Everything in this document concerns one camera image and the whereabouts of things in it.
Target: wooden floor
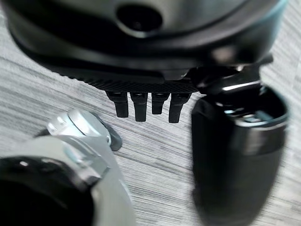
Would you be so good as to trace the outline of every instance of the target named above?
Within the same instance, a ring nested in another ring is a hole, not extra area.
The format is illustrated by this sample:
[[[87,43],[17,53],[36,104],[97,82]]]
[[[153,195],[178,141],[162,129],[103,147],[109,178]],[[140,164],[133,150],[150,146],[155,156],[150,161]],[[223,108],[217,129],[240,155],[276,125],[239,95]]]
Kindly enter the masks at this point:
[[[280,175],[260,226],[301,226],[301,2],[289,0],[281,32],[272,50],[275,62],[262,70],[263,80],[289,102],[291,122]],[[138,225],[200,225],[191,199],[190,111],[194,95],[178,124],[168,124],[168,106],[147,121],[115,117],[103,91],[52,73],[21,53],[12,42],[0,10],[0,153],[26,141],[61,111],[84,108],[109,122],[124,145],[116,158],[133,195]]]

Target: black plastic part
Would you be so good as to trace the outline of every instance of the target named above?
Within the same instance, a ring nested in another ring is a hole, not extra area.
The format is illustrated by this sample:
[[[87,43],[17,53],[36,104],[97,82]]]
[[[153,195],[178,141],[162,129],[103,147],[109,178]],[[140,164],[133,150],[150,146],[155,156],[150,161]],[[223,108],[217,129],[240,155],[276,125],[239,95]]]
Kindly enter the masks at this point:
[[[187,103],[190,97],[191,93],[171,94],[168,117],[170,123],[179,122],[183,104]]]
[[[37,135],[35,135],[33,137],[42,137],[42,136],[48,136],[48,135],[50,135],[48,129],[43,129]]]
[[[118,133],[107,123],[105,123],[99,116],[98,114],[94,113],[94,112],[90,112],[92,115],[94,115],[101,123],[102,125],[105,126],[105,128],[108,130],[108,132],[110,133],[111,136],[111,149],[112,151],[116,152],[118,151],[121,147],[122,147],[122,139],[121,137],[118,135]]]
[[[58,1],[2,3],[13,35],[37,53],[65,56],[67,48],[45,44],[59,37],[74,47],[93,50],[94,56],[110,55],[95,57],[100,64],[136,69],[151,65],[154,70],[254,63],[270,50],[285,7],[283,0],[247,1],[239,10],[206,27],[139,40],[123,33],[113,21],[73,10]],[[48,39],[37,41],[36,37],[42,35]],[[220,58],[225,51],[233,54]],[[71,53],[73,58],[80,58],[78,52]]]
[[[162,114],[164,102],[168,99],[169,93],[152,93],[151,94],[151,112],[152,114]]]
[[[136,121],[146,121],[146,104],[148,93],[131,93],[135,108]]]
[[[112,67],[94,64],[74,59],[47,57],[35,54],[26,49],[12,35],[18,47],[31,59],[71,79],[83,81],[100,90],[109,92],[156,92],[156,93],[187,93],[197,92],[189,79],[178,81],[165,81],[162,74],[172,74],[169,77],[178,77],[187,72],[183,70],[142,71],[127,68]]]
[[[31,156],[0,159],[0,192],[1,219],[9,225],[92,224],[90,187],[61,161]]]
[[[285,143],[287,110],[271,89],[258,108],[273,119],[239,121],[241,115],[227,116],[210,97],[195,104],[193,196],[205,226],[248,226],[269,195]]]
[[[125,5],[117,10],[117,18],[126,27],[139,32],[157,30],[163,22],[155,9],[142,5]]]
[[[262,88],[260,67],[273,62],[271,54],[261,61],[246,65],[241,71],[234,67],[200,67],[190,70],[189,76],[202,94],[223,105],[243,106],[256,103]]]
[[[128,102],[126,92],[108,92],[106,91],[108,98],[114,102],[116,108],[116,115],[119,118],[128,117]]]

